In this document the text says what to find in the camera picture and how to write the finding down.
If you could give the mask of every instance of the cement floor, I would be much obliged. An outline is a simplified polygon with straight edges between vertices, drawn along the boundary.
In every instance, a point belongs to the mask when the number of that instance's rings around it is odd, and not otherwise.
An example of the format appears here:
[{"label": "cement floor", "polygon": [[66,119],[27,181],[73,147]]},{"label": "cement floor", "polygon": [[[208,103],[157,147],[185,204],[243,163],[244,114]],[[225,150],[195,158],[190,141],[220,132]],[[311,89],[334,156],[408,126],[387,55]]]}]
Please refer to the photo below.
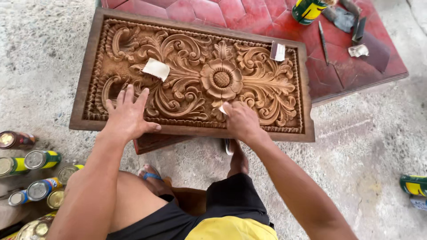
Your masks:
[{"label": "cement floor", "polygon": [[[314,108],[316,143],[277,143],[325,190],[360,239],[427,235],[427,212],[414,209],[398,185],[401,174],[427,175],[427,18],[420,12],[422,2],[374,0],[409,78]],[[0,0],[0,129],[33,133],[39,138],[36,149],[55,149],[79,163],[89,155],[96,133],[69,130],[68,123],[94,8],[92,0],[70,0],[68,5]],[[307,239],[258,157],[243,148],[279,239]],[[141,156],[129,143],[120,168],[135,173],[151,163],[175,186],[206,189],[226,176],[229,161],[218,139],[197,138]],[[0,190],[19,184],[2,180]]]}]

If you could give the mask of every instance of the wood carving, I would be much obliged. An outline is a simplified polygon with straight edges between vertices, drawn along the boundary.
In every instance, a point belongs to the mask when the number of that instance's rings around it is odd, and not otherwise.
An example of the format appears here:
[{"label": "wood carving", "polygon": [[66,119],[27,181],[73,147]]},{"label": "wood carving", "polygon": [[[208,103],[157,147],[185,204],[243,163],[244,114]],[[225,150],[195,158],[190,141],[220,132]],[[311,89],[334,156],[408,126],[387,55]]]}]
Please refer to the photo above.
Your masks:
[{"label": "wood carving", "polygon": [[[225,129],[219,107],[241,101],[258,114],[264,130],[305,134],[302,96],[308,94],[302,90],[308,88],[300,79],[299,48],[287,46],[283,62],[271,60],[270,49],[268,42],[106,18],[83,119],[106,121],[106,100],[115,104],[119,91],[133,84],[135,97],[150,89],[146,121]],[[149,58],[169,65],[165,82],[142,72]]]}]

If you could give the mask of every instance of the hexagonal pattern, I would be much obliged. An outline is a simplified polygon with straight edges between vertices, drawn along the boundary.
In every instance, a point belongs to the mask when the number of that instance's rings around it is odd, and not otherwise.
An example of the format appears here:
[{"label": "hexagonal pattern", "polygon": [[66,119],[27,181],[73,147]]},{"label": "hexagonal pattern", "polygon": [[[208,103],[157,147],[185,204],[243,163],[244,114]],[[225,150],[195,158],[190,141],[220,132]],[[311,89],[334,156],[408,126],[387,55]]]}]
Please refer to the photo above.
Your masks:
[{"label": "hexagonal pattern", "polygon": [[[407,74],[405,65],[370,0],[356,0],[355,3],[362,9],[362,17],[367,17],[365,31],[390,49],[390,60],[385,73],[380,73],[361,59],[351,58],[347,52],[352,46],[350,34],[336,28],[323,15],[308,26],[297,23],[291,13],[296,1],[102,0],[102,6],[304,42],[308,56],[306,66],[310,78],[310,94],[314,102]],[[329,66],[323,55],[318,21],[322,21],[325,33]]]}]

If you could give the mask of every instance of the flower center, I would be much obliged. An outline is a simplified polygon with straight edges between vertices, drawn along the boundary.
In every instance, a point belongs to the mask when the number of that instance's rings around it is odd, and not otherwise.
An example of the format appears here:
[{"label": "flower center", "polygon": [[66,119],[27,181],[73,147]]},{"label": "flower center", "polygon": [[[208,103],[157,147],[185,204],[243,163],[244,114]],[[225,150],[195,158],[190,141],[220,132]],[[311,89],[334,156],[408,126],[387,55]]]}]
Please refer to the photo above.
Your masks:
[{"label": "flower center", "polygon": [[230,84],[230,77],[227,73],[224,72],[217,72],[213,76],[213,81],[215,84],[220,88],[225,88]]}]

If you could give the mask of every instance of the black shorts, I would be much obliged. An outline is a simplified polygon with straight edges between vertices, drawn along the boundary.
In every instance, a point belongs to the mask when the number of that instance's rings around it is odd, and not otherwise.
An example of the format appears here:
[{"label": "black shorts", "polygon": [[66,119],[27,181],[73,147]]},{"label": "black shorts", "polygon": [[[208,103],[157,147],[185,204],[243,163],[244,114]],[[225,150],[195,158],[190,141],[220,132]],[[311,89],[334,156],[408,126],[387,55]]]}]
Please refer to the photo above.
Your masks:
[{"label": "black shorts", "polygon": [[202,220],[225,216],[250,218],[274,228],[252,179],[243,173],[212,183],[206,190],[206,212],[199,217],[185,213],[173,198],[168,200],[151,215],[108,234],[107,240],[183,240]]}]

